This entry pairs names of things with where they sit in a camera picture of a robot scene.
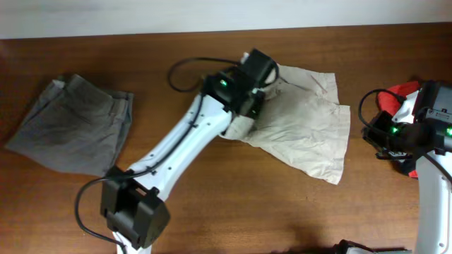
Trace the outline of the beige cargo shorts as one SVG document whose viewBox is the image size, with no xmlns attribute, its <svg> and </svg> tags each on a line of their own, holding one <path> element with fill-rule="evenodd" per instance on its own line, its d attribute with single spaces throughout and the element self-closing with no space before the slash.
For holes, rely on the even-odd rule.
<svg viewBox="0 0 452 254">
<path fill-rule="evenodd" d="M 341 105 L 334 73 L 280 66 L 264 88 L 257 119 L 235 118 L 222 137 L 261 148 L 310 177 L 339 184 L 350 134 L 350 107 Z"/>
</svg>

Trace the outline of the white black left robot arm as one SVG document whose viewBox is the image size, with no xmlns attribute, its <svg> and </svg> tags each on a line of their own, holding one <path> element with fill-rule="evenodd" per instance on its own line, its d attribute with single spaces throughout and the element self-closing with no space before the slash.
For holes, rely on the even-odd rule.
<svg viewBox="0 0 452 254">
<path fill-rule="evenodd" d="M 118 253 L 150 253 L 170 222 L 165 204 L 179 177 L 217 136 L 239 139 L 257 118 L 264 88 L 279 77 L 230 68 L 203 80 L 193 104 L 148 154 L 126 171 L 112 167 L 102 182 L 101 215 Z"/>
</svg>

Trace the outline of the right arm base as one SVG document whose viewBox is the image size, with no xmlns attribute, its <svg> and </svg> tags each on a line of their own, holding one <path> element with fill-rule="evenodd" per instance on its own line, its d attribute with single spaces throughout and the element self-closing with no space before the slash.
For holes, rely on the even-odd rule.
<svg viewBox="0 0 452 254">
<path fill-rule="evenodd" d="M 331 249 L 332 254 L 413 254 L 412 250 L 404 248 L 373 249 L 353 241 L 341 240 Z"/>
</svg>

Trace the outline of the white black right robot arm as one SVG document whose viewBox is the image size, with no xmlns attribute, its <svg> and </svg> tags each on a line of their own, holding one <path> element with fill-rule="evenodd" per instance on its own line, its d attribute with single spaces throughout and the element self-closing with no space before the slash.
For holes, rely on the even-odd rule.
<svg viewBox="0 0 452 254">
<path fill-rule="evenodd" d="M 391 159 L 410 158 L 419 181 L 420 215 L 415 253 L 451 252 L 451 124 L 381 112 L 363 134 Z"/>
</svg>

